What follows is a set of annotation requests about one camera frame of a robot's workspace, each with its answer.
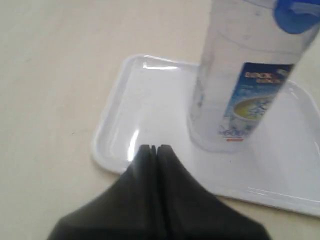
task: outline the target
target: plastic tray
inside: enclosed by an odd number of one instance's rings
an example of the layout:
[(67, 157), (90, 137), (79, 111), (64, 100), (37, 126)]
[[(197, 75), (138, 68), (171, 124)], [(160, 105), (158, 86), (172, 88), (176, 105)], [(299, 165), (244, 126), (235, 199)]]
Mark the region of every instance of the plastic tray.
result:
[(122, 173), (141, 144), (168, 144), (216, 195), (320, 216), (320, 115), (311, 96), (288, 81), (241, 152), (212, 153), (191, 142), (187, 127), (197, 69), (128, 58), (96, 129), (94, 160)]

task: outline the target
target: blue lid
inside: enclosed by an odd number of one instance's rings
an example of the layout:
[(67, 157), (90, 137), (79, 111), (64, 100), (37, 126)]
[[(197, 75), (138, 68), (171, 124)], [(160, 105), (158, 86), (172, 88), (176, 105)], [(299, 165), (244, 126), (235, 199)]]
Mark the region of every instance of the blue lid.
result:
[(301, 34), (320, 22), (320, 0), (278, 0), (274, 19), (287, 33)]

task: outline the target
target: clear plastic bottle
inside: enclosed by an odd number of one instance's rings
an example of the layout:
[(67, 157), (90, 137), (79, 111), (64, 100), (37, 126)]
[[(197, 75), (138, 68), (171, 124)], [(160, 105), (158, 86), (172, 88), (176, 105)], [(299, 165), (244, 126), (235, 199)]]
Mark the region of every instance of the clear plastic bottle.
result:
[(317, 35), (320, 0), (214, 0), (193, 100), (191, 139), (234, 152)]

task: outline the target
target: table surface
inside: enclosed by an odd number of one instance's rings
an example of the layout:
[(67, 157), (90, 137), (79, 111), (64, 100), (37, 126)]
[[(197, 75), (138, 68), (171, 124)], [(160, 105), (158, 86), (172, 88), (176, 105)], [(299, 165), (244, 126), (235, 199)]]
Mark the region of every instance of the table surface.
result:
[[(117, 175), (90, 141), (122, 61), (198, 62), (209, 0), (0, 0), (0, 238), (46, 239)], [(320, 104), (320, 40), (295, 71)], [(221, 198), (274, 240), (320, 239), (320, 219)]]

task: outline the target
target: beige surface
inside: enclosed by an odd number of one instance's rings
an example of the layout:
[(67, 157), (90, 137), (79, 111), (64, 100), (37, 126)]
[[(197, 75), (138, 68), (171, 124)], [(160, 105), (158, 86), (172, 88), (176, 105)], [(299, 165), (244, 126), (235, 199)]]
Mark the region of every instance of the beige surface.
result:
[[(197, 62), (209, 8), (209, 0), (0, 0), (0, 239), (46, 239), (59, 217), (116, 179), (91, 161), (89, 145), (122, 60)], [(314, 94), (317, 42), (298, 70)], [(225, 202), (275, 240), (320, 239), (319, 219)]]

